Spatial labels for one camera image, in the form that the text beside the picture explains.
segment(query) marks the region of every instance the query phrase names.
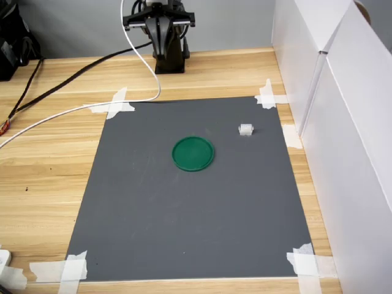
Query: small white object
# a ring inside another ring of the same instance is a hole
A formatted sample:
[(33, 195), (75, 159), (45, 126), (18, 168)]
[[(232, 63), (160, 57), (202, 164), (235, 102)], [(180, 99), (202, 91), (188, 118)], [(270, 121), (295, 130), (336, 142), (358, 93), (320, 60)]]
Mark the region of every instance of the small white object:
[(241, 124), (238, 130), (241, 136), (251, 136), (254, 128), (251, 124)]
[(0, 250), (0, 266), (8, 266), (10, 262), (11, 262), (11, 253), (8, 250)]

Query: white tape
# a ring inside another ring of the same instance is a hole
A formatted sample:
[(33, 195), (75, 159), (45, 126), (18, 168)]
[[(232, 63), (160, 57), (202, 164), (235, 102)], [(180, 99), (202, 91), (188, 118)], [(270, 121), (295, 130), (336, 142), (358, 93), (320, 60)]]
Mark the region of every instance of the white tape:
[(36, 282), (60, 282), (59, 294), (75, 294), (79, 281), (87, 278), (87, 251), (79, 255), (68, 255), (59, 262), (32, 262), (30, 270), (37, 276)]
[(298, 136), (296, 128), (293, 124), (284, 124), (282, 126), (282, 130), (287, 147), (294, 147), (297, 149), (303, 148), (300, 136)]
[(304, 244), (299, 249), (287, 253), (287, 260), (298, 275), (301, 294), (322, 294), (321, 277), (337, 278), (333, 258), (314, 255), (312, 244)]
[[(36, 283), (61, 282), (67, 268), (79, 268), (80, 261), (86, 260), (86, 252), (79, 255), (69, 255), (67, 260), (58, 262), (31, 262), (30, 270), (37, 276)], [(87, 265), (83, 265), (83, 271), (79, 280), (87, 278)]]
[[(127, 94), (127, 88), (123, 88), (113, 96), (112, 101), (124, 101), (126, 94)], [(116, 114), (121, 111), (135, 111), (135, 107), (130, 106), (129, 103), (114, 103), (108, 105), (99, 105), (99, 106), (89, 107), (89, 109), (93, 113), (107, 112), (108, 115), (106, 119), (114, 118)]]
[(10, 290), (24, 290), (27, 286), (27, 277), (23, 275), (22, 268), (0, 266), (0, 284)]
[(270, 109), (276, 107), (271, 80), (269, 78), (267, 78), (265, 86), (260, 88), (260, 95), (255, 96), (255, 98), (257, 99), (257, 104), (262, 104), (263, 108)]
[(78, 293), (79, 281), (87, 277), (87, 251), (78, 256), (69, 255), (62, 272), (58, 294)]
[(265, 86), (260, 88), (260, 95), (256, 95), (255, 98), (257, 104), (262, 104), (266, 109), (276, 107), (276, 104), (288, 104), (286, 95), (274, 95), (269, 78), (265, 82)]

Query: gray wall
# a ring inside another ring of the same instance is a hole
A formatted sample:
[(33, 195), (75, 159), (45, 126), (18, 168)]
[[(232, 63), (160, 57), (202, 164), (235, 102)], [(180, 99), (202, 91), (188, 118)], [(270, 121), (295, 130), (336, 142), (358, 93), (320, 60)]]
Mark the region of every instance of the gray wall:
[(392, 0), (360, 0), (369, 12), (372, 28), (392, 51)]
[[(126, 0), (130, 14), (134, 0)], [(191, 51), (271, 46), (274, 0), (183, 0), (195, 12), (188, 32)], [(22, 17), (41, 43), (44, 56), (103, 56), (129, 48), (121, 30), (120, 0), (20, 0)], [(135, 45), (148, 41), (130, 32)], [(141, 50), (152, 52), (152, 48)]]

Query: black cable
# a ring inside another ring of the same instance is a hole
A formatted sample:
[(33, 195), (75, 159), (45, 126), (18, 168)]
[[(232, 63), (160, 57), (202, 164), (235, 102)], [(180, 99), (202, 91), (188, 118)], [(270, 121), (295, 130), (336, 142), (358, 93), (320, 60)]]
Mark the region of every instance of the black cable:
[(8, 119), (10, 119), (11, 117), (13, 117), (14, 114), (17, 112), (17, 109), (18, 109), (18, 107), (19, 107), (19, 104), (21, 104), (23, 98), (25, 98), (25, 96), (26, 96), (26, 94), (27, 94), (27, 91), (28, 91), (29, 88), (30, 88), (32, 79), (33, 79), (34, 76), (36, 75), (36, 73), (37, 73), (37, 71), (38, 71), (40, 65), (43, 63), (44, 59), (45, 59), (45, 58), (40, 58), (40, 59), (39, 59), (39, 61), (38, 61), (38, 63), (37, 63), (37, 66), (36, 66), (36, 69), (34, 69), (34, 71), (32, 72), (32, 75), (31, 75), (29, 81), (27, 82), (27, 85), (26, 85), (26, 87), (25, 87), (25, 89), (24, 89), (24, 91), (23, 91), (22, 96), (20, 96), (20, 98), (19, 98), (17, 104), (16, 104), (16, 105), (14, 106), (14, 108), (11, 110), (10, 114), (8, 115)]
[[(151, 45), (151, 44), (152, 44), (152, 42), (148, 42), (148, 43), (145, 43), (145, 44), (143, 44), (143, 45), (137, 46), (136, 49), (144, 48), (144, 47), (147, 47), (148, 45)], [(118, 51), (118, 52), (114, 52), (114, 53), (112, 53), (112, 54), (106, 55), (106, 56), (104, 56), (104, 57), (102, 57), (102, 58), (100, 58), (100, 59), (94, 61), (93, 63), (88, 64), (88, 65), (85, 66), (84, 68), (82, 68), (82, 69), (78, 70), (76, 73), (74, 73), (71, 77), (69, 77), (68, 79), (66, 79), (64, 82), (60, 83), (59, 85), (55, 86), (54, 88), (51, 88), (50, 90), (48, 90), (47, 92), (41, 94), (40, 96), (38, 96), (37, 98), (33, 99), (32, 101), (30, 101), (30, 102), (28, 102), (28, 103), (22, 105), (20, 108), (16, 109), (14, 114), (16, 114), (16, 113), (18, 113), (19, 111), (22, 111), (22, 110), (24, 110), (25, 108), (28, 108), (28, 107), (30, 107), (30, 106), (32, 106), (32, 105), (34, 105), (34, 104), (40, 102), (40, 101), (41, 101), (42, 99), (44, 99), (45, 97), (49, 96), (50, 94), (53, 94), (54, 92), (56, 92), (57, 90), (61, 89), (61, 88), (64, 87), (65, 85), (69, 84), (71, 81), (73, 81), (74, 79), (76, 79), (77, 77), (79, 77), (80, 75), (82, 75), (83, 73), (85, 73), (86, 71), (88, 71), (89, 69), (92, 69), (94, 66), (97, 66), (98, 64), (104, 62), (105, 60), (108, 60), (108, 59), (110, 59), (110, 58), (112, 58), (112, 57), (115, 57), (115, 56), (117, 56), (117, 55), (120, 55), (120, 54), (123, 54), (123, 53), (126, 53), (126, 52), (130, 52), (130, 51), (132, 51), (132, 50), (133, 50), (133, 49), (130, 48), (130, 49), (125, 49), (125, 50), (121, 50), (121, 51)], [(31, 78), (30, 78), (31, 80), (32, 80), (32, 78), (34, 78), (35, 72), (33, 72), (32, 76), (31, 76)]]

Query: white device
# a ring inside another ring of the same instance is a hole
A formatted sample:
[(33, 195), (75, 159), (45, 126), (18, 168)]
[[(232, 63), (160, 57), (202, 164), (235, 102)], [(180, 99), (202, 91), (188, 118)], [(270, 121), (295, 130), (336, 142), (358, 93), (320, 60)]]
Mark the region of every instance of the white device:
[(8, 250), (0, 250), (0, 277), (5, 266), (11, 262), (11, 252)]

